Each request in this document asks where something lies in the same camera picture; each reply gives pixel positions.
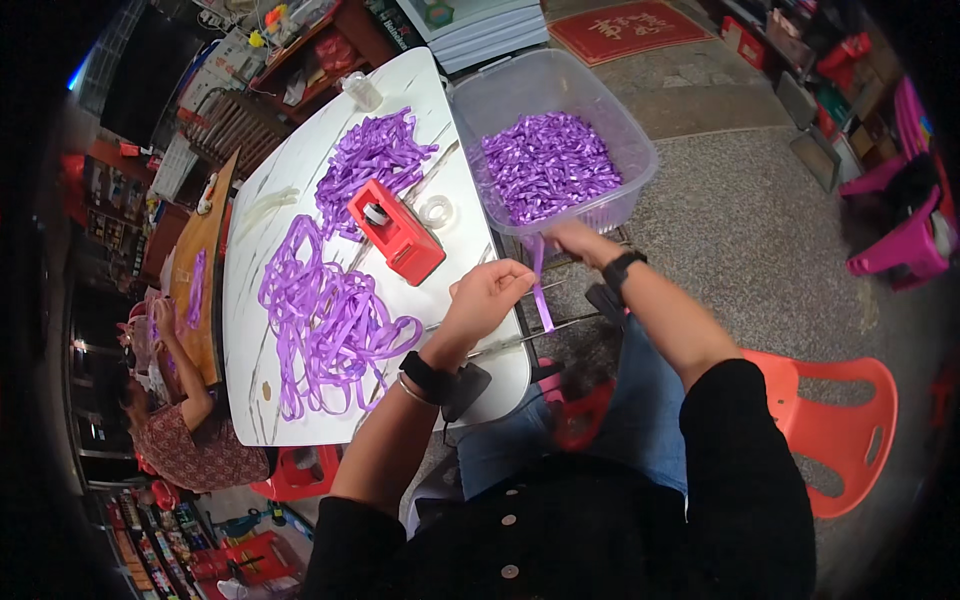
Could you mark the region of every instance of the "red tape dispenser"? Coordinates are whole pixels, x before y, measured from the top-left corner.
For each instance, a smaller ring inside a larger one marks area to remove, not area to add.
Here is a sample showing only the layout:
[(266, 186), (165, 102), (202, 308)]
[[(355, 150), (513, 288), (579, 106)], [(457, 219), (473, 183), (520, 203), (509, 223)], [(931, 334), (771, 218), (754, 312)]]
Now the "red tape dispenser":
[(380, 181), (367, 181), (347, 210), (387, 258), (387, 266), (410, 285), (423, 283), (444, 262), (446, 252), (437, 240)]

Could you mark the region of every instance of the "red box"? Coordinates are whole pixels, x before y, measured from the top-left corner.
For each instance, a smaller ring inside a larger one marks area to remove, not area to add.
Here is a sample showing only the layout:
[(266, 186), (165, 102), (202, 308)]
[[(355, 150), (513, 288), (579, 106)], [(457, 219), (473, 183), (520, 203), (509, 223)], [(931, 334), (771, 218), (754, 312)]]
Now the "red box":
[(120, 144), (120, 156), (140, 156), (140, 147), (136, 144)]
[(723, 17), (723, 27), (720, 37), (727, 42), (738, 55), (748, 62), (754, 69), (763, 70), (763, 55), (766, 49), (755, 37), (745, 30), (731, 16)]
[[(385, 225), (374, 225), (364, 218), (364, 206), (379, 204), (390, 217)], [(406, 204), (378, 180), (369, 180), (347, 204), (347, 210), (357, 226), (367, 234), (373, 245), (387, 259), (393, 269), (407, 283), (418, 286), (444, 262), (446, 252), (427, 231)]]

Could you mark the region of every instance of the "black wrist strap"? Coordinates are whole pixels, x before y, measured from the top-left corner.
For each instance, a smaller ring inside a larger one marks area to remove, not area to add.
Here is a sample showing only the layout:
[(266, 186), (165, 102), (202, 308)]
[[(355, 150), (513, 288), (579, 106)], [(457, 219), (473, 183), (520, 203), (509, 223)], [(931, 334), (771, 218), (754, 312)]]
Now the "black wrist strap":
[(488, 372), (473, 363), (467, 363), (455, 375), (435, 371), (415, 350), (407, 352), (400, 369), (423, 389), (425, 402), (441, 407), (446, 422), (459, 419), (492, 381)]
[(607, 285), (610, 286), (610, 289), (620, 298), (620, 302), (623, 302), (623, 293), (620, 291), (620, 288), (623, 287), (623, 282), (627, 280), (627, 267), (637, 262), (638, 260), (642, 262), (647, 261), (647, 256), (643, 252), (627, 252), (622, 254), (612, 260), (609, 265), (604, 267), (603, 278), (607, 282)]
[(416, 350), (407, 352), (400, 363), (400, 370), (420, 386), (424, 392), (423, 399), (434, 406), (443, 406), (457, 384), (456, 375), (446, 371), (434, 371), (433, 367), (423, 362)]

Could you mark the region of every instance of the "red mat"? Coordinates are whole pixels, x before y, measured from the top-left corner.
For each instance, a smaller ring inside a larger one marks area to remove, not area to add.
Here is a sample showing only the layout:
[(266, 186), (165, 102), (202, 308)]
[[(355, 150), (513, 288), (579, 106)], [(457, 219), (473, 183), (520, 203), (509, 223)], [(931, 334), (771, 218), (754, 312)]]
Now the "red mat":
[(655, 0), (581, 12), (548, 23), (546, 28), (587, 66), (713, 39), (686, 15)]

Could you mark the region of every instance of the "tape roll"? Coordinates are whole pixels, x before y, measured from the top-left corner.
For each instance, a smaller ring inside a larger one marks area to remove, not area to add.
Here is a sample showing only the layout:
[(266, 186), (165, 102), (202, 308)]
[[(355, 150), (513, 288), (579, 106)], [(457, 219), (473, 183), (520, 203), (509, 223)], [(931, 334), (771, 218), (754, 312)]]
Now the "tape roll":
[(453, 204), (447, 196), (433, 196), (420, 207), (420, 222), (425, 227), (439, 229), (453, 218)]
[(383, 226), (387, 225), (387, 222), (390, 221), (390, 217), (386, 211), (380, 207), (380, 204), (364, 204), (363, 216), (366, 217), (367, 222), (372, 225)]

